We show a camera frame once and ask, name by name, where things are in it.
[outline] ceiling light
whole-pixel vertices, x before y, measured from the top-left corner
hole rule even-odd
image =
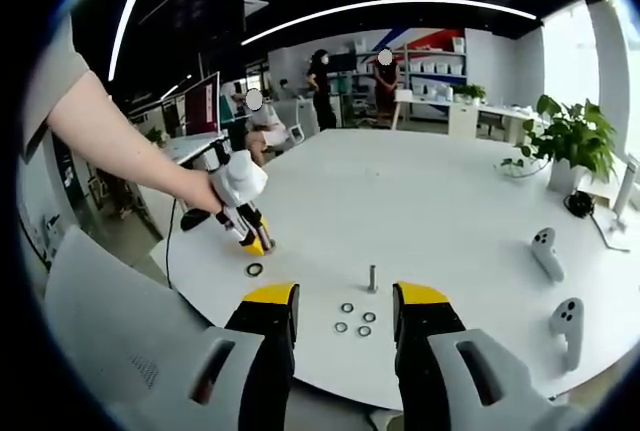
[[[169,95],[170,95],[171,93],[173,93],[176,89],[178,89],[178,85],[177,85],[177,84],[174,84],[173,86],[171,86],[171,89],[162,95],[162,97],[160,98],[160,101],[162,101],[164,98],[166,98],[167,96],[169,96]]]
[[[537,19],[535,15],[530,13],[525,13],[524,11],[518,11],[517,9],[507,8],[506,6],[500,6],[498,4],[491,3],[483,3],[480,1],[470,1],[470,0],[379,0],[379,1],[365,1],[363,3],[355,3],[348,4],[346,6],[340,6],[338,8],[331,8],[325,11],[319,11],[317,13],[310,14],[308,16],[303,16],[302,18],[294,19],[293,21],[289,21],[284,24],[280,24],[274,28],[267,29],[262,33],[258,33],[255,36],[252,36],[249,39],[246,39],[240,43],[241,46],[245,46],[249,43],[257,41],[260,38],[264,38],[270,34],[273,34],[282,29],[288,28],[289,26],[294,26],[296,24],[304,23],[305,21],[310,21],[315,18],[320,18],[322,16],[328,16],[330,14],[341,13],[342,11],[350,11],[352,9],[359,8],[367,8],[370,6],[380,6],[383,4],[460,4],[464,6],[475,6],[478,8],[486,8],[493,9],[495,11],[502,11],[509,14],[515,14],[516,16],[521,16],[527,19]]]
[[[120,46],[122,45],[122,38],[124,37],[124,30],[129,22],[131,11],[136,4],[136,0],[127,0],[124,3],[124,9],[122,10],[122,16],[120,16],[120,22],[118,23],[118,29],[116,30],[116,39],[113,43],[113,50],[111,51],[111,62],[109,63],[109,81],[113,81],[113,77],[116,74],[116,64],[118,62],[118,54],[120,53]]]

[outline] woman in black dress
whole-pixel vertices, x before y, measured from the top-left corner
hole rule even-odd
[[[313,106],[318,115],[320,131],[336,127],[336,115],[333,114],[331,103],[329,102],[329,81],[327,78],[327,64],[329,64],[329,54],[324,49],[319,49],[311,58],[311,67],[307,73],[307,81],[315,90],[313,95]]]
[[[398,87],[398,63],[391,57],[391,62],[381,63],[376,58],[373,75],[376,79],[376,107],[378,108],[378,124],[383,119],[391,119],[396,108],[395,91]]]

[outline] small plant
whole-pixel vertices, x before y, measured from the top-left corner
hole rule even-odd
[[[453,89],[454,94],[468,96],[469,98],[482,99],[487,95],[484,87],[479,84],[452,84],[451,89]]]
[[[471,98],[483,99],[487,95],[484,87],[479,84],[470,84],[467,88],[467,96]]]
[[[162,135],[162,131],[160,131],[158,128],[154,126],[153,128],[151,128],[151,130],[147,131],[147,134],[145,134],[144,137],[147,138],[152,143],[159,144],[162,142],[163,135]]]
[[[536,105],[537,113],[542,117],[549,116],[550,122],[541,134],[534,129],[534,120],[529,119],[522,124],[528,145],[517,145],[525,158],[531,160],[546,159],[569,161],[571,168],[584,166],[594,177],[609,180],[613,169],[613,134],[615,129],[600,112],[600,107],[591,103],[562,105],[564,109],[543,94]],[[502,166],[524,166],[523,159],[507,158]]]

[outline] white round table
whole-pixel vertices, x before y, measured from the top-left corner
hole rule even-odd
[[[631,253],[607,250],[594,223],[573,217],[546,189],[548,169],[520,180],[500,175],[494,165],[515,153],[505,143],[434,134],[325,131],[266,167],[256,204],[277,242],[272,255],[246,254],[209,219],[172,236],[172,283],[219,326],[254,288],[299,283],[295,376],[395,410],[402,401],[392,284],[429,285],[449,297],[467,329],[483,329],[520,358],[542,395],[561,394],[640,339],[640,233]],[[551,282],[528,249],[547,226],[557,231],[562,283]],[[163,269],[164,253],[164,242],[152,251]],[[258,278],[245,274],[254,261],[264,264]],[[366,291],[371,264],[376,294]],[[565,373],[565,343],[549,333],[548,318],[571,296],[584,301],[585,330],[581,364]],[[340,310],[345,302],[354,312]],[[377,320],[362,338],[356,331],[367,311]],[[338,321],[347,332],[335,331]]]

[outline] screen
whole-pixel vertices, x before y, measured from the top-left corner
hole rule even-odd
[[[358,67],[355,53],[332,54],[327,65],[328,72],[353,71]]]
[[[212,74],[185,92],[187,136],[220,132],[220,73]]]

